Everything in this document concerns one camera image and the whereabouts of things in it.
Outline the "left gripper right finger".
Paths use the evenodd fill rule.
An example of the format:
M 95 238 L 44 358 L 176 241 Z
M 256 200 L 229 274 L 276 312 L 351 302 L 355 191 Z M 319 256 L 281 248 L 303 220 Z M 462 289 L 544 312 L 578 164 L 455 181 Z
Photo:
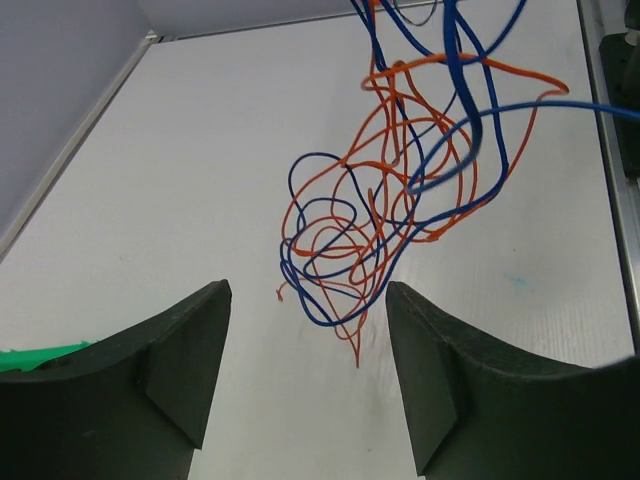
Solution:
M 586 368 L 506 343 L 392 282 L 386 309 L 417 474 L 635 479 L 639 360 Z

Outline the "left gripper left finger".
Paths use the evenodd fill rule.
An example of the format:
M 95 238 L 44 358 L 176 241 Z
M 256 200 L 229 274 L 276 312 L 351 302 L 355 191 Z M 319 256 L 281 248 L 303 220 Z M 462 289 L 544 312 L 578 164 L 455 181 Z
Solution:
M 1 375 L 5 479 L 185 479 L 204 443 L 227 281 L 29 371 Z

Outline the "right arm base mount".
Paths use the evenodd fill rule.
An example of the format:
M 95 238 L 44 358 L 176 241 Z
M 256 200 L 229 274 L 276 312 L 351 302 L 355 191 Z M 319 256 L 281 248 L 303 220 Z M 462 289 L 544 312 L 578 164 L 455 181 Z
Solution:
M 624 33 L 606 35 L 599 46 L 600 60 L 611 105 L 639 111 L 639 44 Z M 639 121 L 614 117 L 625 175 L 639 177 Z

